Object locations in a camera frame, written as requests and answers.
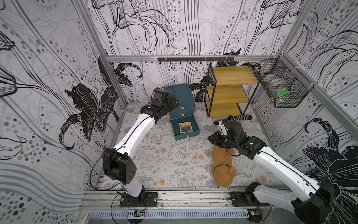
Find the teal yellow drawer cabinet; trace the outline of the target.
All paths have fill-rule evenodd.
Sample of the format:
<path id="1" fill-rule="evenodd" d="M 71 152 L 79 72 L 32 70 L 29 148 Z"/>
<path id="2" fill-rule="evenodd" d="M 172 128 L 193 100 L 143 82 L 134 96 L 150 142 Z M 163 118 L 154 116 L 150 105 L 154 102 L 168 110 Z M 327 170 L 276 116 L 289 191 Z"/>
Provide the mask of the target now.
<path id="1" fill-rule="evenodd" d="M 174 138 L 176 141 L 186 138 L 195 137 L 200 134 L 200 129 L 194 118 L 195 112 L 195 99 L 191 93 L 188 84 L 180 84 L 169 87 L 164 87 L 164 90 L 168 91 L 171 96 L 174 96 L 179 106 L 169 113 L 171 125 L 174 132 Z M 180 133 L 179 123 L 191 122 L 193 131 L 189 133 Z"/>

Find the yellow square brooch box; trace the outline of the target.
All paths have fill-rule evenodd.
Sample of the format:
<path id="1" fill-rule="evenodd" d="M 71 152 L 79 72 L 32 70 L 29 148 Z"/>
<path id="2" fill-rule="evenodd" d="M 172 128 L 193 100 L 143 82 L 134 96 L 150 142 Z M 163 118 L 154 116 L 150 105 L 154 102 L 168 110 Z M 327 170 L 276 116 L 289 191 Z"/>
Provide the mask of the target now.
<path id="1" fill-rule="evenodd" d="M 180 133 L 189 133 L 193 131 L 193 127 L 192 127 L 192 123 L 191 122 L 183 122 L 183 123 L 179 123 L 179 127 L 180 127 Z"/>

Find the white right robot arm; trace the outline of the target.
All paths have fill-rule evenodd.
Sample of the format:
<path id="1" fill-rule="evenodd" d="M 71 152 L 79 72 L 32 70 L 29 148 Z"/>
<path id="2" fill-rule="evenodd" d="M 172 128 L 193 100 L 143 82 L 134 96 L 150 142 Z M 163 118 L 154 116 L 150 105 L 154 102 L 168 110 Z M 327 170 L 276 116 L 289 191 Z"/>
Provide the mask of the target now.
<path id="1" fill-rule="evenodd" d="M 334 188 L 329 183 L 320 184 L 304 175 L 279 157 L 262 140 L 248 137 L 241 124 L 235 120 L 215 121 L 220 131 L 208 140 L 221 149 L 236 149 L 239 155 L 248 157 L 275 174 L 293 191 L 290 199 L 282 191 L 265 188 L 253 182 L 245 190 L 246 200 L 269 203 L 296 214 L 305 224 L 323 224 L 333 211 Z"/>

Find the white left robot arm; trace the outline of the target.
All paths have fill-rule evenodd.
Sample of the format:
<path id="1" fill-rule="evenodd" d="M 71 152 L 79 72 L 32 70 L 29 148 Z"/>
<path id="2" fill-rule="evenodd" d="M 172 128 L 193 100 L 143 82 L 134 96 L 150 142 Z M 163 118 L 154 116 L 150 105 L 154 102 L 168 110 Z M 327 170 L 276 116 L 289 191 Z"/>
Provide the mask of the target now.
<path id="1" fill-rule="evenodd" d="M 132 160 L 137 148 L 158 120 L 179 105 L 174 96 L 165 100 L 153 99 L 149 105 L 141 108 L 136 122 L 126 136 L 114 148 L 107 148 L 103 152 L 104 174 L 120 183 L 126 192 L 125 198 L 133 205 L 142 205 L 145 200 L 145 187 L 135 177 L 137 167 Z"/>

